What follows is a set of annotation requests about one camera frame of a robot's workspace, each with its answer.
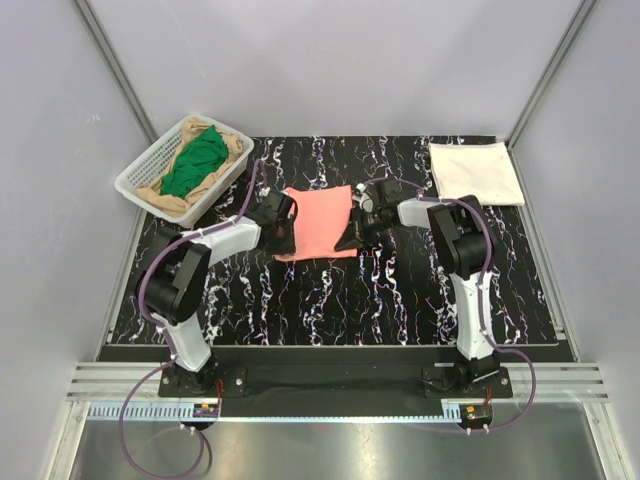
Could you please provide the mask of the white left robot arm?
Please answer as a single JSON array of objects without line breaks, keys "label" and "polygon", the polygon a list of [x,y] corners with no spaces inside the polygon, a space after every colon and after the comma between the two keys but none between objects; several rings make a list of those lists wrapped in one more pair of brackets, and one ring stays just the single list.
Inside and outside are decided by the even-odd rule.
[{"label": "white left robot arm", "polygon": [[255,249],[294,253],[298,212],[296,200],[272,191],[225,222],[194,231],[163,229],[153,239],[137,281],[139,312],[165,337],[170,361],[183,369],[181,384],[193,395],[208,394],[216,382],[197,317],[210,268]]}]

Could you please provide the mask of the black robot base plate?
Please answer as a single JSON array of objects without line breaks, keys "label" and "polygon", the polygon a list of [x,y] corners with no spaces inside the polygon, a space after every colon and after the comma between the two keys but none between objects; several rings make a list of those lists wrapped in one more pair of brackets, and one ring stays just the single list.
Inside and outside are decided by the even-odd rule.
[{"label": "black robot base plate", "polygon": [[216,347],[199,373],[168,368],[159,395],[199,403],[220,400],[222,415],[258,419],[420,418],[440,415],[444,400],[510,399],[508,372],[462,392],[423,381],[454,365],[453,347]]}]

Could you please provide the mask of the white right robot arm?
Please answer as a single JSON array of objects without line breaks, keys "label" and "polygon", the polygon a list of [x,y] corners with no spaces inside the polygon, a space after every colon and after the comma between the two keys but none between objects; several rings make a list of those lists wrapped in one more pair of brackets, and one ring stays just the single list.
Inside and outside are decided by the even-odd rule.
[{"label": "white right robot arm", "polygon": [[439,378],[423,383],[442,393],[454,390],[476,396],[500,369],[490,312],[494,235],[475,196],[438,199],[426,196],[421,187],[410,195],[404,189],[407,184],[380,178],[357,185],[335,250],[364,248],[375,235],[393,227],[431,232],[438,261],[454,289],[458,358]]}]

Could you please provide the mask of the salmon pink t shirt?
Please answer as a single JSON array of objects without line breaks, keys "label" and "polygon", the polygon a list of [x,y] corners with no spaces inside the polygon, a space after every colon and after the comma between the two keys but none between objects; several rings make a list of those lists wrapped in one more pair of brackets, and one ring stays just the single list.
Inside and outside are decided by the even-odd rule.
[{"label": "salmon pink t shirt", "polygon": [[288,255],[275,255],[281,262],[353,258],[357,249],[336,251],[335,245],[344,233],[352,208],[350,186],[339,186],[321,190],[300,191],[288,187],[285,192],[298,207],[294,222],[294,244],[296,251]]}]

